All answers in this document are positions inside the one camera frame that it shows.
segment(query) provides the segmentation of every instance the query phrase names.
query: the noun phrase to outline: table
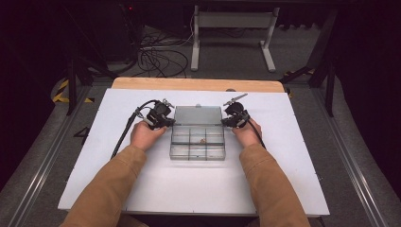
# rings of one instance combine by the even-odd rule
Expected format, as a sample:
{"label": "table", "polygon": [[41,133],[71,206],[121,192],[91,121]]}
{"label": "table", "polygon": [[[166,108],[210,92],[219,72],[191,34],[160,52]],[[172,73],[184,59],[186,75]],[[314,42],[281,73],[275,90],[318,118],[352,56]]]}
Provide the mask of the table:
{"label": "table", "polygon": [[[237,92],[224,92],[227,89]],[[243,92],[249,93],[241,103],[250,115],[262,128],[270,127],[263,133],[267,149],[288,175],[306,214],[309,217],[329,215],[283,86],[277,81],[226,79],[116,79],[103,98],[91,133],[61,196],[59,209],[70,209],[80,191],[109,161],[115,142],[136,106],[164,97],[174,105],[222,106],[223,102]],[[225,161],[172,161],[168,155],[170,134],[171,131],[167,131],[147,151],[148,161],[123,208],[126,213],[256,216],[238,160],[241,146],[230,129],[224,132]],[[121,148],[128,143],[127,136]]]}

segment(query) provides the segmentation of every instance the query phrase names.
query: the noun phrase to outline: person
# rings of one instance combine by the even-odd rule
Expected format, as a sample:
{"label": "person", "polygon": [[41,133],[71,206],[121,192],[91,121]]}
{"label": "person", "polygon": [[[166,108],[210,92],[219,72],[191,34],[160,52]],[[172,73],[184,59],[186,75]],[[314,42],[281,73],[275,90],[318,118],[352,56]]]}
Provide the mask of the person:
{"label": "person", "polygon": [[[250,121],[261,135],[261,127],[253,119]],[[97,172],[77,198],[61,227],[147,226],[135,218],[121,215],[121,207],[147,160],[146,150],[165,132],[166,127],[152,131],[144,121],[135,124],[131,143]],[[244,148],[239,160],[259,216],[249,226],[309,226],[287,176],[262,147],[250,124],[232,129],[232,132]]]}

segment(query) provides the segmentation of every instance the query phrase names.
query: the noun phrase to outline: hand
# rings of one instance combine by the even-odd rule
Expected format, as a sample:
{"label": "hand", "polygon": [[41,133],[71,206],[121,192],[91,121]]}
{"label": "hand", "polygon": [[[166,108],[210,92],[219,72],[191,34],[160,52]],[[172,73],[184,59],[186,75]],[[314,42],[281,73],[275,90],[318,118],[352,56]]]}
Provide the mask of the hand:
{"label": "hand", "polygon": [[140,121],[133,126],[130,146],[146,151],[166,132],[166,129],[167,127],[164,126],[153,131],[149,128],[148,123]]}
{"label": "hand", "polygon": [[[260,125],[258,125],[252,118],[249,119],[249,121],[253,123],[260,137],[262,137],[262,128]],[[249,123],[247,123],[243,128],[233,128],[232,131],[235,134],[236,139],[244,148],[253,144],[260,144],[259,138]]]}

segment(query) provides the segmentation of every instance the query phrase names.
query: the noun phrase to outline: white paper sheet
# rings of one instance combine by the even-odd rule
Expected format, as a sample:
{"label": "white paper sheet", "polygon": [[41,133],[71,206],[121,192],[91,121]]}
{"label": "white paper sheet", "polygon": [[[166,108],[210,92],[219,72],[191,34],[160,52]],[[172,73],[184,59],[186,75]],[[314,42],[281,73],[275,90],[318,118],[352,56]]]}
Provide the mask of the white paper sheet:
{"label": "white paper sheet", "polygon": [[[109,89],[103,98],[59,209],[70,209],[83,188],[112,155],[128,118],[151,99],[173,105],[222,106],[243,93]],[[326,201],[285,93],[249,93],[239,100],[263,130],[263,140],[291,181],[309,216],[329,215]],[[171,130],[147,151],[141,171],[123,210],[132,213],[255,215],[238,155],[241,146],[225,130],[225,161],[171,161]],[[129,143],[126,136],[121,148]]]}

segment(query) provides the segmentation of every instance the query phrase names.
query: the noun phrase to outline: wooden board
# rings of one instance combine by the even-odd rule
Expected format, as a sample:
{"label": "wooden board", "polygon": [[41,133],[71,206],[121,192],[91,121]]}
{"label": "wooden board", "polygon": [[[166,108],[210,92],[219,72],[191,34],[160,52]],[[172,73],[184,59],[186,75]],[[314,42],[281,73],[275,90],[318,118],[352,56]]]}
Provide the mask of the wooden board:
{"label": "wooden board", "polygon": [[284,93],[278,81],[234,80],[234,79],[156,79],[118,78],[112,88],[137,90],[184,90]]}

